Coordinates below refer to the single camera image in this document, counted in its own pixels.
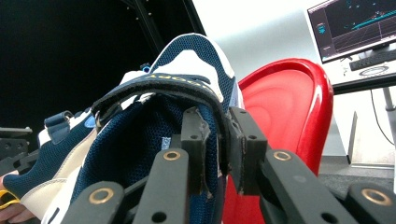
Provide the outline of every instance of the black metal bracket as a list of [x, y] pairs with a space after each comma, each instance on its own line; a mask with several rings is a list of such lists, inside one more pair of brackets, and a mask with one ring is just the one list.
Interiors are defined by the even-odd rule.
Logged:
[[210, 134], [209, 125], [198, 113], [197, 107], [186, 110], [183, 114], [180, 142], [181, 148], [190, 155], [189, 189], [192, 194], [200, 194], [205, 183], [206, 139]]
[[158, 31], [157, 25], [154, 20], [150, 17], [146, 10], [142, 0], [121, 0], [128, 7], [134, 9], [136, 13], [136, 19], [139, 21], [140, 26], [143, 30], [148, 45], [151, 47], [153, 55], [158, 55], [165, 47], [163, 39]]
[[199, 16], [192, 0], [183, 0], [183, 3], [189, 15], [194, 32], [201, 35], [206, 35], [204, 26], [201, 24], [201, 21], [198, 19]]
[[396, 195], [374, 184], [353, 184], [344, 200], [321, 185], [301, 159], [268, 150], [258, 180], [266, 223], [395, 223]]
[[0, 176], [15, 170], [23, 174], [33, 166], [37, 160], [35, 152], [28, 154], [29, 143], [18, 138], [31, 132], [29, 128], [0, 128]]
[[269, 148], [267, 138], [246, 110], [231, 107], [230, 115], [231, 148], [227, 154], [231, 155], [229, 166], [236, 191], [259, 195], [256, 171], [259, 160], [264, 160]]
[[84, 189], [62, 223], [188, 223], [188, 185], [189, 154], [169, 148], [156, 155], [148, 178], [126, 190], [114, 182]]

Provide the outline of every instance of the robotic device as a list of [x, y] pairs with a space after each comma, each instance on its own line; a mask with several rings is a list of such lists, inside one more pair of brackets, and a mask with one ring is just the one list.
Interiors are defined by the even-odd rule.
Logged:
[[[396, 223], [396, 195], [374, 184], [331, 193], [294, 153], [271, 149], [246, 110], [231, 107], [225, 153], [239, 194], [260, 195], [266, 223]], [[146, 178], [128, 188], [98, 182], [82, 191], [63, 223], [189, 223], [189, 197], [205, 187], [201, 118], [183, 116], [182, 132], [160, 151]]]

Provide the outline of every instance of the brass washer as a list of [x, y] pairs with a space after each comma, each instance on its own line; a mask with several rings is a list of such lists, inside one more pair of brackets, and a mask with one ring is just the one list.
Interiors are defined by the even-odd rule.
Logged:
[[283, 152], [283, 151], [277, 151], [274, 153], [274, 157], [280, 161], [289, 161], [291, 160], [291, 155], [289, 153]]
[[[170, 154], [176, 154], [175, 157], [169, 157]], [[163, 158], [166, 159], [167, 161], [175, 161], [178, 158], [180, 158], [181, 155], [180, 153], [176, 152], [176, 151], [168, 151], [165, 154], [163, 154]]]
[[[375, 193], [380, 195], [384, 200], [380, 201], [376, 198], [373, 198], [370, 193]], [[384, 205], [384, 206], [391, 206], [392, 205], [392, 200], [383, 192], [377, 190], [377, 189], [363, 189], [361, 191], [361, 194], [364, 196], [364, 198], [366, 198], [367, 200], [369, 200], [372, 203], [376, 203], [379, 205]]]
[[[98, 200], [95, 198], [96, 194], [105, 191], [107, 193], [107, 196], [104, 199]], [[93, 204], [99, 204], [99, 203], [106, 203], [108, 200], [110, 200], [114, 195], [113, 189], [110, 188], [101, 188], [101, 189], [96, 189], [94, 192], [90, 194], [90, 203]]]

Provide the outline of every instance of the yellow object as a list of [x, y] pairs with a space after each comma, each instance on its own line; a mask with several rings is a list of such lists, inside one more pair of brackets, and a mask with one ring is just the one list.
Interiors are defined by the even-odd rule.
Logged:
[[15, 196], [13, 193], [9, 192], [9, 191], [6, 190], [6, 189], [1, 189], [1, 190], [0, 190], [0, 198], [2, 198], [2, 197], [3, 197], [5, 194], [7, 194], [7, 193], [9, 193], [10, 195], [12, 195], [12, 197], [14, 197], [15, 199], [13, 199], [13, 200], [11, 200], [11, 201], [8, 201], [8, 202], [6, 202], [6, 203], [4, 203], [4, 204], [1, 204], [1, 205], [0, 205], [0, 210], [9, 207], [9, 206], [10, 206], [11, 204], [13, 204], [13, 203], [19, 203], [19, 202], [20, 202], [20, 200], [18, 199], [17, 196]]

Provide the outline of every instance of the cable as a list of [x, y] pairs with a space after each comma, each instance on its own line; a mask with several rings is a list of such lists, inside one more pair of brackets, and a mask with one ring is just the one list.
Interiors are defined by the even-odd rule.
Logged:
[[392, 143], [392, 142], [388, 139], [388, 137], [387, 137], [387, 135], [384, 133], [384, 131], [382, 131], [381, 125], [379, 125], [378, 116], [376, 115], [376, 112], [375, 112], [374, 97], [373, 97], [373, 91], [372, 91], [372, 90], [370, 90], [370, 94], [371, 94], [371, 97], [372, 97], [372, 104], [373, 104], [373, 110], [374, 110], [376, 125], [378, 125], [379, 130], [380, 130], [381, 133], [384, 135], [384, 137], [388, 140], [388, 142], [390, 142], [392, 145], [394, 145], [394, 143]]

